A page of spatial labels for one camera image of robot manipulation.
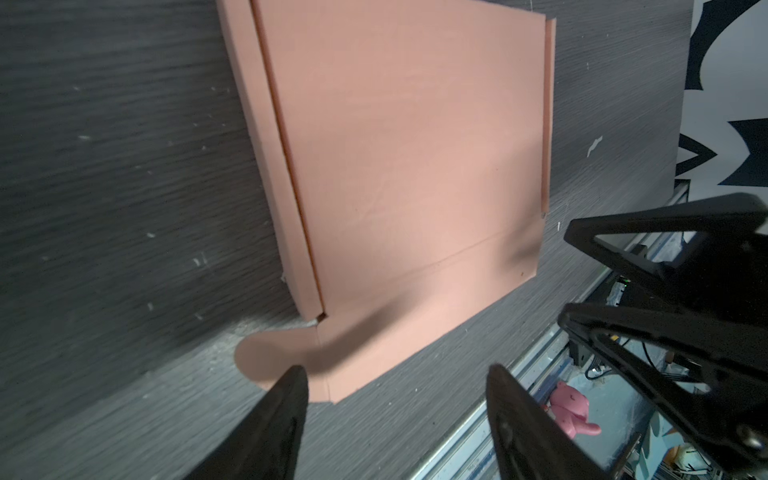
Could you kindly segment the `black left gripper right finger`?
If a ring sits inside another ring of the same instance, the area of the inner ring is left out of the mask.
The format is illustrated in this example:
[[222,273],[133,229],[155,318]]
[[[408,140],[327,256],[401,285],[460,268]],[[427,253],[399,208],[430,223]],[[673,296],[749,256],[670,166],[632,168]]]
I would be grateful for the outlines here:
[[489,367],[487,418],[502,479],[606,479],[501,364]]

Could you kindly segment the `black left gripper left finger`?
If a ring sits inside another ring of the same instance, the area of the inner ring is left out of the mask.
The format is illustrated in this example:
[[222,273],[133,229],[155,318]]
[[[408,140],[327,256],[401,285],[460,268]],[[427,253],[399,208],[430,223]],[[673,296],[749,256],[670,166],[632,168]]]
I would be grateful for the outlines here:
[[290,367],[203,461],[193,479],[292,479],[308,408],[308,377]]

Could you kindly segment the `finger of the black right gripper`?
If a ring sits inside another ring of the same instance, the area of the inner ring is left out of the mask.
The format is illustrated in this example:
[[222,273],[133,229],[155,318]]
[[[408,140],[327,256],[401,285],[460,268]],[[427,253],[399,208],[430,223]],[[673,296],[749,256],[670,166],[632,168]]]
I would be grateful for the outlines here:
[[568,304],[558,323],[719,469],[766,472],[766,329],[598,304]]
[[575,219],[564,239],[668,300],[714,300],[763,279],[767,205],[732,193],[661,208]]

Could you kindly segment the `peach cardboard box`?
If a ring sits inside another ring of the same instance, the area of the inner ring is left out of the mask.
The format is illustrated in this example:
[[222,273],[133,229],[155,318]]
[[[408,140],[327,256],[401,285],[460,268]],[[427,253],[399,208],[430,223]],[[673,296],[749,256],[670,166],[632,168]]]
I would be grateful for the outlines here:
[[556,23],[486,1],[222,1],[301,328],[241,341],[339,402],[536,275]]

